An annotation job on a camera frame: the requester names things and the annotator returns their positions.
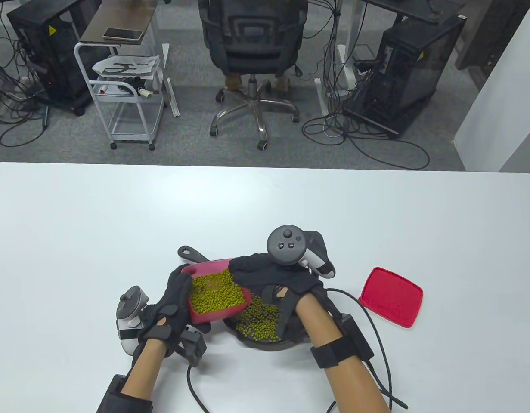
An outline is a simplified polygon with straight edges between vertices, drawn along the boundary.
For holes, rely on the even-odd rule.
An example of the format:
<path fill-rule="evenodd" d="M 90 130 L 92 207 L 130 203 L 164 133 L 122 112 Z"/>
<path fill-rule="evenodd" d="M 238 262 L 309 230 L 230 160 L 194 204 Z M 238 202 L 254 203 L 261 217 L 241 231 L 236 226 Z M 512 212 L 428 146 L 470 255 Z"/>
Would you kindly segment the person's right hand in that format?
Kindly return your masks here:
<path fill-rule="evenodd" d="M 295 309 L 304 295 L 312 294 L 335 319 L 342 318 L 322 281 L 299 264 L 281 265 L 266 253 L 255 253 L 230 260 L 229 271 L 236 284 L 258 295 L 264 303 L 276 305 L 276 335 L 281 339 L 296 342 L 302 335 L 303 325 Z"/>

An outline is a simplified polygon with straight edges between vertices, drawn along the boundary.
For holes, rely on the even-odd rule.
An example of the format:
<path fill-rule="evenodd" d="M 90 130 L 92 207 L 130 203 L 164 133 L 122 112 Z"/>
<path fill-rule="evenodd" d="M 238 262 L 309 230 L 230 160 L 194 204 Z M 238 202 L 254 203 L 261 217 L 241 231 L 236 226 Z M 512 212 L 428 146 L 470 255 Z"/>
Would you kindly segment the person's left hand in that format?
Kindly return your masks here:
<path fill-rule="evenodd" d="M 211 331 L 210 323 L 196 324 L 189 315 L 188 300 L 193 281 L 189 273 L 182 270 L 188 264 L 177 267 L 167 281 L 166 291 L 154 305 L 148 305 L 142 316 L 143 329 L 138 334 L 135 354 L 141 354 L 149 339 L 157 339 L 166 346 L 166 357 L 171 356 L 180 344 L 180 336 L 188 325 L 201 333 Z"/>

